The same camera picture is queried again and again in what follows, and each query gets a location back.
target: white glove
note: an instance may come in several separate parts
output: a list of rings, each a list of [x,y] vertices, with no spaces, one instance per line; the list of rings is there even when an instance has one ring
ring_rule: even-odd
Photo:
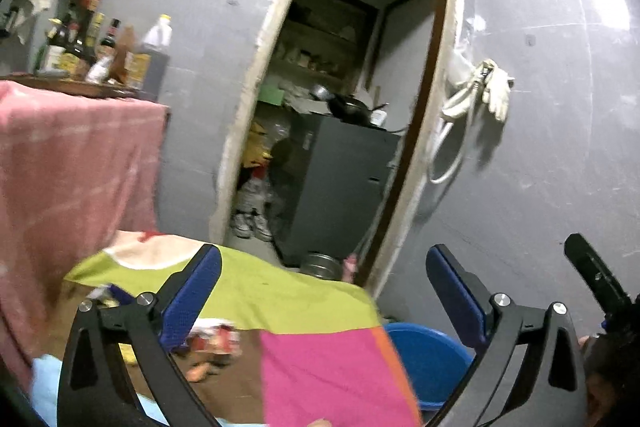
[[[509,75],[505,70],[495,67],[489,76],[482,92],[482,101],[489,106],[489,112],[498,122],[507,119],[509,110]]]

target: metal screw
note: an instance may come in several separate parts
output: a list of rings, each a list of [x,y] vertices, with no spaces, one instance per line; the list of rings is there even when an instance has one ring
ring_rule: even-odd
[[[506,293],[497,293],[494,295],[494,301],[498,306],[508,306],[511,304],[511,299]]]
[[[136,302],[140,306],[149,306],[154,301],[154,295],[151,292],[144,292],[138,295]]]
[[[566,306],[562,302],[554,302],[554,311],[559,315],[566,313]]]
[[[94,303],[92,303],[89,299],[85,299],[78,306],[78,311],[79,312],[87,312],[87,311],[89,311],[91,309],[91,307],[93,305],[94,305]]]

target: light blue fabric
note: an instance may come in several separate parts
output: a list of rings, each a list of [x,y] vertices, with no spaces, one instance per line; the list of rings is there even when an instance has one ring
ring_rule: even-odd
[[[58,427],[58,382],[62,362],[51,355],[44,355],[33,361],[33,383],[31,385],[31,406],[49,427]],[[145,413],[160,423],[169,425],[158,404],[147,397],[138,395]],[[218,418],[222,427],[239,427]],[[241,424],[242,427],[266,427],[262,424]]]

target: table covered with cloth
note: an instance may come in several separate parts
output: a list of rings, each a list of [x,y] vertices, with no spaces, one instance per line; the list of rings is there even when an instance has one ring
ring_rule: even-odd
[[[65,277],[47,351],[62,359],[78,304],[114,283],[132,295],[158,291],[203,243],[175,235],[118,232],[114,243]],[[367,293],[272,266],[218,247],[222,275],[200,318],[232,321],[241,355],[192,386],[210,413],[238,424],[306,427],[415,427],[417,399]],[[186,372],[193,355],[176,357]],[[152,397],[137,365],[136,391]]]
[[[0,357],[24,389],[65,273],[155,229],[166,110],[0,81]]]

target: blue plastic tub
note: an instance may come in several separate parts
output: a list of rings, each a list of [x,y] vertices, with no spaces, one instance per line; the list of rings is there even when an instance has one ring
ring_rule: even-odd
[[[473,357],[441,331],[409,323],[385,326],[423,411],[438,410],[466,373]]]

